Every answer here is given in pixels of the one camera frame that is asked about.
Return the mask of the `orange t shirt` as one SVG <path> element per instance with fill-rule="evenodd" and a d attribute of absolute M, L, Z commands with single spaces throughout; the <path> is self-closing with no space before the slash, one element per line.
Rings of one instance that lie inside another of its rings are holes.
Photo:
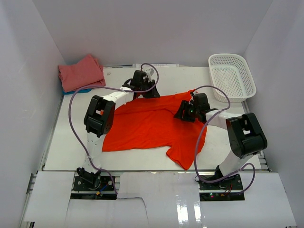
<path fill-rule="evenodd" d="M 199 136 L 203 123 L 173 118 L 182 100 L 191 99 L 190 91 L 160 98 L 138 98 L 117 108 L 102 151 L 109 153 L 139 150 L 153 164 L 166 160 L 188 170 L 194 162 L 194 151 L 201 152 L 207 130 Z"/>

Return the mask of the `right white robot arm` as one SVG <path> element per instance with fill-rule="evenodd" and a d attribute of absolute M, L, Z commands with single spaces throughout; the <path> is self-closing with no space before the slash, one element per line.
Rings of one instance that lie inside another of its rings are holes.
<path fill-rule="evenodd" d="M 226 189 L 231 185 L 231 176 L 243 170 L 249 164 L 247 161 L 267 147 L 266 136 L 254 113 L 233 114 L 225 110 L 211 109 L 205 93 L 191 92 L 189 101 L 183 100 L 174 118 L 204 123 L 199 136 L 208 125 L 227 130 L 230 152 L 225 160 L 216 167 L 212 177 L 204 179 L 197 175 L 198 181 L 210 183 L 219 189 Z"/>

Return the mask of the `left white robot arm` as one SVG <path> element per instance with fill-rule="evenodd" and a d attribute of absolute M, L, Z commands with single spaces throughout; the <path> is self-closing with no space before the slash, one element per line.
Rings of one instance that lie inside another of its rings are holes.
<path fill-rule="evenodd" d="M 153 67 L 136 70 L 133 78 L 126 80 L 119 89 L 113 89 L 113 93 L 105 96 L 94 95 L 91 98 L 84 117 L 87 133 L 85 161 L 83 167 L 76 170 L 89 189 L 94 190 L 101 185 L 99 175 L 102 168 L 95 165 L 94 160 L 101 155 L 105 136 L 113 126 L 115 110 L 139 96 L 159 98 L 160 94 L 156 88 L 158 80 L 159 73 Z"/>

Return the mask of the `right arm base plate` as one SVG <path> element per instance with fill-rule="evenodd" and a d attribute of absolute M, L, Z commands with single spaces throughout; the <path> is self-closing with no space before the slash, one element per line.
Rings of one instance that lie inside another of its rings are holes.
<path fill-rule="evenodd" d="M 194 179 L 199 184 L 201 202 L 244 201 L 243 184 L 239 174 L 217 183 L 204 183 L 198 177 Z"/>

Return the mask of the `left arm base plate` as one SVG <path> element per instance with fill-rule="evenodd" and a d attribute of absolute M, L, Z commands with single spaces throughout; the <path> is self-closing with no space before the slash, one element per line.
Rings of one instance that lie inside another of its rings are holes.
<path fill-rule="evenodd" d="M 115 176 L 98 175 L 90 183 L 76 175 L 73 180 L 71 199 L 73 200 L 116 200 L 114 191 Z"/>

